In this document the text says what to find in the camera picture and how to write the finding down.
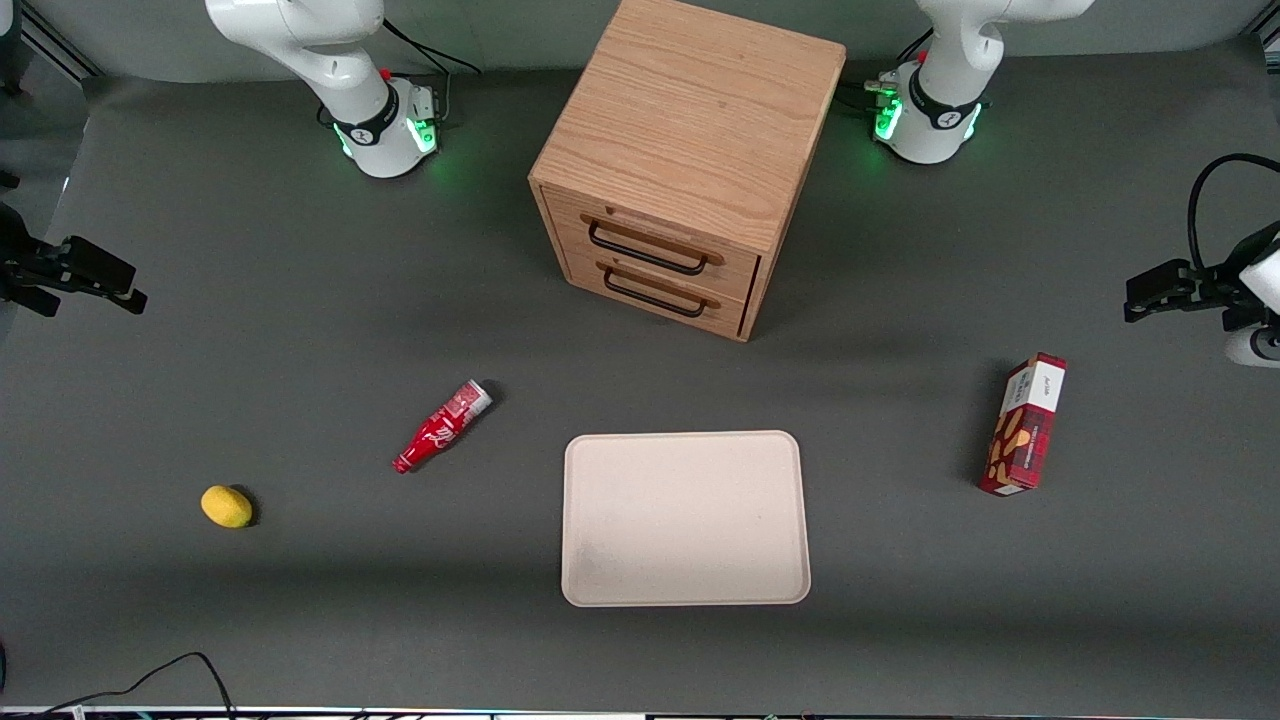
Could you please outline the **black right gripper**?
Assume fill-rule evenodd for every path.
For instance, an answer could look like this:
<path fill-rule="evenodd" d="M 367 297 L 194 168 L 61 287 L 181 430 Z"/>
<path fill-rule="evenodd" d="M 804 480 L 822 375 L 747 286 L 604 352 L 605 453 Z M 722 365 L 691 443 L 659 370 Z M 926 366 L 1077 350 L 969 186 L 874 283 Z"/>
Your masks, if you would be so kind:
<path fill-rule="evenodd" d="M 70 273 L 99 288 L 99 295 L 133 315 L 141 315 L 148 301 L 133 288 L 136 268 L 114 254 L 79 236 L 51 245 L 35 238 L 20 214 L 1 205 L 1 301 L 52 318 L 61 300 L 46 287 L 61 288 Z"/>

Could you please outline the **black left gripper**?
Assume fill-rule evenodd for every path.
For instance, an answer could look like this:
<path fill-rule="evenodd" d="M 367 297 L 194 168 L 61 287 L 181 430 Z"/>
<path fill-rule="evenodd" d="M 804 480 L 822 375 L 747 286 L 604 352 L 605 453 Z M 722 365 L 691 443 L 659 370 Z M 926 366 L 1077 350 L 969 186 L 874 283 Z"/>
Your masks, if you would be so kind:
<path fill-rule="evenodd" d="M 1244 331 L 1267 325 L 1265 302 L 1242 279 L 1247 266 L 1260 260 L 1267 249 L 1267 227 L 1243 238 L 1226 259 L 1206 266 L 1201 252 L 1198 231 L 1188 225 L 1188 260 L 1169 260 L 1126 281 L 1124 322 L 1137 323 L 1160 313 L 1196 310 L 1199 282 L 1201 302 L 1207 309 L 1222 309 L 1222 329 Z"/>

